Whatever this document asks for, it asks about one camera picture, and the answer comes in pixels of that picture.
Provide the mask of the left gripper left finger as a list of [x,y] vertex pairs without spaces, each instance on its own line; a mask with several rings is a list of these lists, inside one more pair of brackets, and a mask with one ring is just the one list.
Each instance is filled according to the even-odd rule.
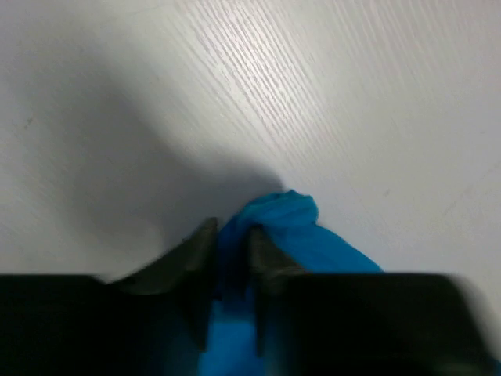
[[207,347],[218,222],[113,283],[1,277],[4,375],[194,375]]

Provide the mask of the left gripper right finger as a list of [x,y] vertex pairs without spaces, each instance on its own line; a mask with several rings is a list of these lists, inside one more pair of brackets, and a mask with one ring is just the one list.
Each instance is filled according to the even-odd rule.
[[247,237],[257,354],[267,375],[494,375],[459,285],[438,274],[313,273]]

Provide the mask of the blue t-shirt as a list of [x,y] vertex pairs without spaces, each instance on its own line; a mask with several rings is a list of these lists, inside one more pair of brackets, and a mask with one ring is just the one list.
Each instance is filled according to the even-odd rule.
[[256,354],[254,291],[243,243],[253,226],[308,270],[321,273],[379,273],[381,268],[334,232],[320,226],[309,195],[294,190],[247,203],[218,233],[218,282],[212,303],[207,351],[200,375],[263,375]]

